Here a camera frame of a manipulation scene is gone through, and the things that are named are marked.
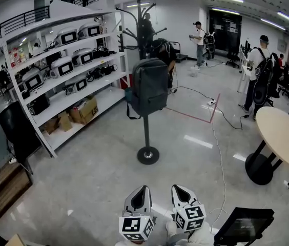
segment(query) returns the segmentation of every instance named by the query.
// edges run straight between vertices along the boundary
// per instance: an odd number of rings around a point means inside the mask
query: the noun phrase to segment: cardboard box
[[[73,121],[86,125],[98,113],[95,97],[87,97],[76,103],[69,111]]]
[[[62,128],[62,130],[69,131],[72,128],[72,124],[69,120],[69,116],[66,111],[61,112],[58,114],[59,118],[59,126]]]
[[[59,122],[58,118],[52,118],[43,124],[42,129],[47,131],[48,134],[50,135],[59,127],[58,122]]]

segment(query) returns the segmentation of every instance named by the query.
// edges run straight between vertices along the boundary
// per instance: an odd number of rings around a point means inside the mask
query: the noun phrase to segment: white metal shelving unit
[[[8,44],[10,41],[14,40],[15,38],[19,38],[24,36],[26,33],[30,34],[32,32],[37,32],[41,28],[49,28],[52,26],[57,26],[60,24],[65,24],[71,21],[79,20],[79,19],[86,19],[86,18],[93,18],[95,16],[103,16],[103,15],[109,15],[109,14],[115,14],[115,11],[93,11],[93,13],[88,13],[84,15],[77,15],[77,16],[66,16],[66,18],[59,17],[59,19],[49,19],[46,21],[41,21],[41,23],[36,23],[34,26],[27,26],[24,29],[20,29],[18,33],[14,33],[13,36],[9,34],[8,36],[3,36],[3,50],[6,58],[6,62],[10,63],[9,54],[8,54]],[[77,133],[80,129],[82,129],[85,125],[72,123],[72,128],[64,132],[60,128],[55,130],[52,134],[42,133],[39,129],[41,125],[43,125],[46,121],[54,117],[55,115],[59,114],[60,112],[64,111],[74,103],[78,102],[82,98],[96,93],[95,97],[98,104],[98,110],[99,112],[93,117],[96,118],[100,114],[102,114],[104,111],[109,109],[111,106],[116,104],[118,101],[124,98],[124,90],[120,88],[119,80],[122,79],[125,81],[128,86],[130,86],[130,79],[129,79],[129,67],[127,62],[127,56],[126,52],[120,53],[118,50],[118,39],[117,35],[121,34],[121,32],[111,32],[111,33],[104,33],[97,36],[93,36],[87,39],[78,40],[74,43],[70,43],[58,48],[51,49],[45,53],[42,53],[38,56],[35,56],[31,58],[30,60],[26,61],[25,63],[22,63],[14,68],[11,68],[11,66],[8,66],[8,70],[11,76],[11,80],[13,83],[13,86],[16,90],[18,101],[20,102],[21,106],[23,107],[29,121],[32,123],[37,135],[41,139],[43,145],[46,147],[46,149],[49,151],[49,153],[53,157],[57,157],[56,153],[54,152],[55,149],[57,149],[59,146],[61,146],[66,140],[68,140],[70,137],[72,137],[75,133]],[[54,53],[60,52],[62,50],[68,49],[68,48],[84,48],[87,47],[87,43],[90,41],[94,41],[99,38],[104,38],[108,40],[108,48],[110,50],[114,50],[117,52],[116,54],[112,54],[107,57],[102,57],[93,60],[92,62],[85,64],[83,66],[75,67],[74,70],[62,77],[59,77],[57,79],[51,79],[48,78],[44,84],[36,89],[35,91],[32,91],[30,96],[26,98],[25,100],[22,98],[22,94],[19,90],[19,87],[17,85],[17,81],[15,79],[15,75],[22,70],[25,67],[30,66],[31,64],[36,63],[37,61],[50,56]],[[126,71],[121,70],[121,64],[120,64],[120,58],[125,58],[125,68]],[[104,76],[98,80],[94,80],[87,84],[87,86],[77,92],[72,93],[69,96],[65,95],[64,91],[60,91],[57,94],[50,97],[50,106],[39,113],[38,115],[32,116],[27,108],[27,104],[29,104],[31,101],[35,100],[39,96],[47,93],[49,90],[54,89],[58,85],[64,83],[65,81],[79,75],[82,73],[85,73],[101,64],[107,63],[109,61],[113,61],[114,63],[118,63],[117,70],[113,71],[110,75]]]

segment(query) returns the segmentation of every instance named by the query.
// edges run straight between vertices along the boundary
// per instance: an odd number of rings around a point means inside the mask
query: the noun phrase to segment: person in red shirt
[[[280,54],[280,58],[278,58],[278,62],[279,62],[280,69],[282,70],[283,70],[283,66],[282,66],[283,58],[284,58],[283,54]]]

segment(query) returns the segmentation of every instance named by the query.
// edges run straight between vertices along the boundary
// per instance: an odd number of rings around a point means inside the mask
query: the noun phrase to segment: gray backpack
[[[129,97],[139,116],[147,116],[166,107],[168,96],[168,67],[158,58],[143,59],[133,68],[133,88]],[[130,119],[129,106],[127,116]]]

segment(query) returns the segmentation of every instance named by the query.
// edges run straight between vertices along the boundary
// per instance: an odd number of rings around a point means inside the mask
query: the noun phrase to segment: round black base
[[[142,164],[151,165],[158,161],[159,152],[154,147],[143,147],[138,151],[137,157]]]
[[[273,169],[271,163],[265,163],[264,167],[262,164],[266,162],[267,157],[262,154],[259,154],[251,167],[248,167],[249,160],[251,159],[253,154],[250,154],[245,162],[245,168],[248,177],[258,185],[266,185],[270,183],[273,177]]]

